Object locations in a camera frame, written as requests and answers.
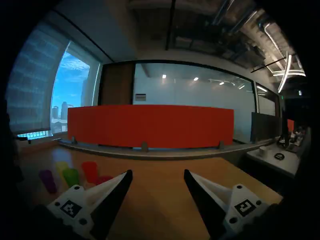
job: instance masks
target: white desk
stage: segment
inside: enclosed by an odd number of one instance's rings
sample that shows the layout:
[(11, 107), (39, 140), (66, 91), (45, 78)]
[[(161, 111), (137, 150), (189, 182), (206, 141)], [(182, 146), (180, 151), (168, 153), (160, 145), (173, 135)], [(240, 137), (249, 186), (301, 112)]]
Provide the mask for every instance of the white desk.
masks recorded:
[[(285, 151), (283, 148), (279, 148), (276, 144), (267, 146), (267, 155), (262, 157), (259, 155), (259, 149), (247, 152), (247, 156), (257, 162), (265, 164), (289, 177), (294, 178), (297, 172), (300, 159), (293, 152)], [(274, 157), (276, 153), (282, 153), (284, 155), (283, 160), (278, 160)]]

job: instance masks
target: yellow cup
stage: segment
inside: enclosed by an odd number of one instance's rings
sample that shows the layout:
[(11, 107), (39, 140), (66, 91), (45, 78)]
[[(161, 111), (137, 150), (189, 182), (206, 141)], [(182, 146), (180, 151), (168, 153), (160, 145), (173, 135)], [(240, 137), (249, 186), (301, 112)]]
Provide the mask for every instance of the yellow cup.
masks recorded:
[(68, 166), (67, 162), (61, 161), (61, 162), (56, 162), (56, 168), (57, 168), (59, 175), (62, 177), (63, 176), (62, 171), (69, 168), (69, 166)]

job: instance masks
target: window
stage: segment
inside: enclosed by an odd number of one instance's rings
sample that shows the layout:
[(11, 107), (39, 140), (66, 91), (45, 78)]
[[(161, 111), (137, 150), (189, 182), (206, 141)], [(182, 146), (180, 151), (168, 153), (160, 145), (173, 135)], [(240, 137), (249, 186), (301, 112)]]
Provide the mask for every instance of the window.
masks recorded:
[(256, 111), (252, 82), (225, 72), (183, 64), (136, 64), (133, 104), (233, 109), (233, 138), (245, 143), (250, 142), (251, 113)]
[(71, 42), (60, 62), (51, 103), (51, 131), (68, 130), (68, 108), (91, 106), (99, 62)]
[(256, 84), (258, 94), (259, 113), (279, 117), (279, 98), (274, 92)]
[(94, 103), (99, 68), (99, 61), (49, 25), (36, 26), (6, 90), (11, 131), (29, 139), (66, 131), (68, 108)]

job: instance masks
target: plastic cup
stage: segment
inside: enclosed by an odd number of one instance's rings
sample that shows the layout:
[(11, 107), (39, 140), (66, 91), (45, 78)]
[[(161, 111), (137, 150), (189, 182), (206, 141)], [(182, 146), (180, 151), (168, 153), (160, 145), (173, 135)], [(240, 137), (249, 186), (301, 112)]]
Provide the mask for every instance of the plastic cup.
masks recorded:
[(65, 170), (66, 168), (69, 168), (69, 166), (67, 162), (61, 161), (61, 162), (56, 162), (56, 168), (58, 173), (62, 176), (62, 171)]
[(106, 181), (109, 181), (110, 179), (113, 179), (113, 177), (111, 177), (111, 176), (100, 176), (96, 180), (96, 185), (102, 184), (102, 183), (104, 183)]
[(44, 186), (46, 187), (49, 193), (56, 193), (57, 187), (54, 183), (54, 179), (52, 176), (52, 172), (50, 170), (42, 170), (39, 172), (39, 178), (43, 182)]
[(81, 166), (84, 171), (84, 175), (86, 176), (87, 182), (96, 183), (96, 180), (98, 178), (97, 164), (95, 162), (83, 162)]
[(79, 185), (79, 174), (76, 169), (67, 168), (62, 171), (62, 174), (69, 188), (71, 188), (73, 185)]

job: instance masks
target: wooden table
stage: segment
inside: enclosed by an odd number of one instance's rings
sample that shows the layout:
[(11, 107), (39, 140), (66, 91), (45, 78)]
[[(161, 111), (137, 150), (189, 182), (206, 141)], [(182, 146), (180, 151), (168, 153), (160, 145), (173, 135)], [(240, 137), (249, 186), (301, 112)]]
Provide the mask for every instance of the wooden table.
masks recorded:
[[(117, 176), (131, 169), (133, 181), (111, 227), (108, 239), (203, 239), (209, 235), (196, 205), (184, 182), (184, 169), (197, 173), (213, 182), (231, 188), (242, 183), (267, 203), (282, 199), (276, 192), (252, 178), (223, 158), (196, 160), (151, 161), (108, 158), (70, 150), (61, 146), (25, 154), (20, 166), (25, 181), (19, 189), (30, 206), (48, 204), (67, 189), (55, 170), (55, 162), (66, 161), (80, 173), (84, 161), (95, 161), (101, 175)], [(59, 193), (50, 195), (38, 178), (38, 171), (52, 170)]]
[[(274, 157), (276, 153), (282, 153), (284, 155), (283, 160), (278, 160)], [(274, 170), (281, 172), (291, 178), (294, 178), (298, 170), (300, 159), (293, 152), (288, 152), (283, 148), (277, 146), (277, 144), (272, 144), (267, 146), (267, 154), (262, 157), (259, 154), (259, 149), (247, 152), (246, 154), (252, 160), (255, 160), (261, 164), (264, 164)]]

